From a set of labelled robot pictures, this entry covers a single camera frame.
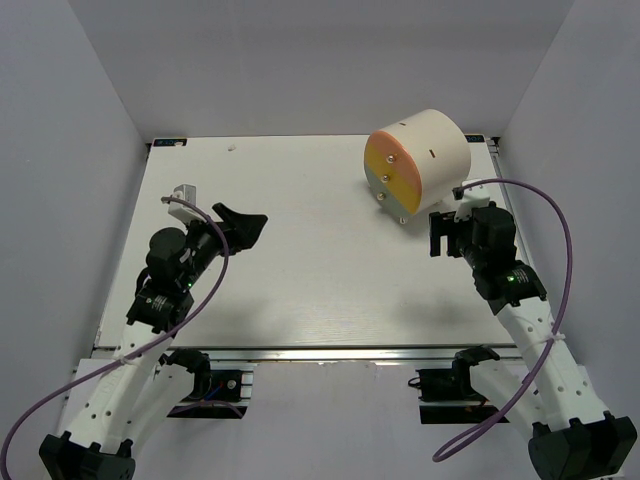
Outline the orange top drawer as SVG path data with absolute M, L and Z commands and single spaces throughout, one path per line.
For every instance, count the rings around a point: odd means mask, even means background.
M 402 177 L 416 194 L 422 191 L 420 174 L 413 157 L 386 131 L 378 130 L 369 136 L 365 145 L 364 164 L 377 172 L 393 171 Z

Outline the green bottom drawer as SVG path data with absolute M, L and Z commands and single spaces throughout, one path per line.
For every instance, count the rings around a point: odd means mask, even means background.
M 377 172 L 367 164 L 364 165 L 364 172 L 373 195 L 389 213 L 403 218 L 416 213 L 419 198 L 402 177 L 393 171 Z

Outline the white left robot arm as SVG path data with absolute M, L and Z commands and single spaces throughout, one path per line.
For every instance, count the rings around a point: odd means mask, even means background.
M 222 203 L 212 220 L 194 204 L 172 199 L 166 227 L 150 240 L 145 266 L 111 364 L 60 435 L 48 435 L 39 456 L 53 479 L 130 479 L 135 454 L 174 408 L 202 400 L 212 388 L 210 359 L 191 348 L 171 351 L 184 322 L 200 313 L 191 289 L 216 258 L 252 248 L 268 218 Z

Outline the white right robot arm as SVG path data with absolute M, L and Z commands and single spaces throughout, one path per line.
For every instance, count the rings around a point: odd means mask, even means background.
M 595 479 L 620 472 L 638 433 L 615 417 L 591 387 L 564 338 L 535 270 L 516 257 L 513 216 L 494 203 L 464 216 L 429 216 L 430 254 L 446 253 L 470 266 L 474 285 L 509 333 L 528 373 L 518 379 L 493 349 L 456 354 L 453 390 L 486 398 L 521 433 L 542 479 Z

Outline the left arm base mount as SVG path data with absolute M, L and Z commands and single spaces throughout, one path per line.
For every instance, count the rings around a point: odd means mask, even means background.
M 192 380 L 192 390 L 169 412 L 169 418 L 242 419 L 247 412 L 253 385 L 248 369 L 213 367 L 205 352 L 178 349 L 162 354 L 156 372 L 179 366 Z

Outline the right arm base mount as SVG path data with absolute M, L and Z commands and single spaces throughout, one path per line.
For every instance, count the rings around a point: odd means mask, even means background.
M 495 350 L 475 346 L 457 352 L 447 368 L 417 370 L 407 386 L 418 392 L 420 423 L 476 425 L 497 413 L 498 408 L 471 387 L 470 370 L 500 359 Z

